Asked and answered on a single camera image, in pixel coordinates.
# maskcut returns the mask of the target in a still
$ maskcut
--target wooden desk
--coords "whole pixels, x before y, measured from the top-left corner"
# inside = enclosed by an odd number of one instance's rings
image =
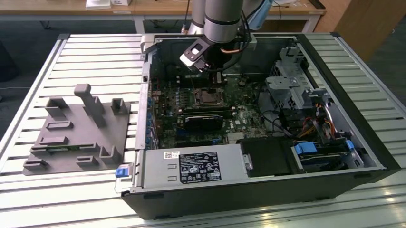
[[[286,6],[290,7],[281,8],[281,12],[273,7],[266,19],[305,20],[304,32],[313,32],[326,11],[309,0]],[[98,10],[86,10],[86,0],[0,0],[0,20],[133,20],[137,32],[146,33],[145,20],[184,19],[186,7],[188,0],[133,0],[130,6],[113,5],[111,9]]]
[[[0,15],[118,15],[133,14],[130,6],[113,5],[111,9],[86,9],[86,0],[0,0]]]
[[[145,20],[178,20],[185,18],[188,0],[137,0],[134,9],[138,33],[145,33]],[[325,9],[317,9],[309,0],[300,0],[296,4],[285,4],[289,8],[272,7],[268,20],[305,20],[302,32],[313,32]]]

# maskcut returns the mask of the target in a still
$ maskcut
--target metal panel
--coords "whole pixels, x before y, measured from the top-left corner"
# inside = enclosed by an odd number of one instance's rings
[[[69,43],[141,42],[137,37],[71,37]]]
[[[71,35],[73,38],[98,38],[102,43],[69,43],[62,56],[97,57],[85,65],[103,68],[78,69],[78,65],[59,65],[49,71],[35,93],[33,107],[25,114],[21,128],[7,149],[6,164],[0,174],[0,227],[67,226],[89,227],[377,227],[405,225],[406,222],[406,120],[400,106],[388,96],[371,73],[356,62],[328,63],[333,74],[377,134],[395,155],[403,170],[377,183],[359,186],[336,199],[317,202],[277,205],[256,209],[228,211],[165,220],[142,220],[115,192],[115,171],[61,173],[39,176],[22,175],[33,141],[47,115],[43,107],[49,96],[62,95],[69,104],[81,104],[73,96],[77,82],[90,81],[93,92],[102,102],[122,97],[131,104],[125,162],[135,158],[137,111],[139,110],[139,78],[142,61],[137,66],[98,62],[105,55],[138,54],[138,42],[115,42],[119,37],[141,37],[138,34]],[[348,49],[328,34],[308,36],[324,57],[353,57]],[[130,186],[127,180],[122,187]]]
[[[130,61],[130,60],[141,60],[141,55],[61,56],[58,62],[78,63],[78,62],[103,62],[103,61],[111,62],[111,61]]]
[[[50,78],[70,77],[107,77],[141,75],[142,68],[99,69],[99,70],[63,70],[53,71]]]
[[[66,49],[62,56],[89,56],[114,54],[141,54],[141,48],[114,48],[114,49]]]
[[[58,63],[54,70],[87,70],[87,69],[111,69],[142,67],[142,61],[121,61],[121,62],[86,62],[86,63]]]
[[[322,57],[325,63],[352,63],[353,59],[349,56]]]

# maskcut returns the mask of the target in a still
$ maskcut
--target blue drive bracket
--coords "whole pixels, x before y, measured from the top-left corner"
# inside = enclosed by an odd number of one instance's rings
[[[133,174],[133,168],[134,168],[133,163],[121,165],[119,168],[115,170],[115,177],[117,178],[129,177]]]
[[[355,144],[353,144],[353,141],[352,140],[348,140],[345,141],[348,147],[349,147],[349,150],[352,151],[356,147],[355,147]]]
[[[317,146],[313,142],[301,142],[298,145],[296,145],[294,149],[297,151],[297,154],[318,152]]]

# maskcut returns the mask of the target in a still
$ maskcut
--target blue latch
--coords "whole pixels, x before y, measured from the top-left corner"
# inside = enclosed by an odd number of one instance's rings
[[[345,141],[345,143],[348,144],[350,150],[356,148],[352,140]]]
[[[296,145],[294,149],[297,150],[297,154],[318,152],[317,146],[313,142],[301,142]]]
[[[118,168],[115,170],[115,177],[117,178],[122,178],[122,177],[129,177],[129,173],[130,173],[130,168]]]

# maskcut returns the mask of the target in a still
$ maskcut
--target barcode sticker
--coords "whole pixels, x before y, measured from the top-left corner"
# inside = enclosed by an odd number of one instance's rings
[[[180,151],[166,151],[165,159],[180,158]]]

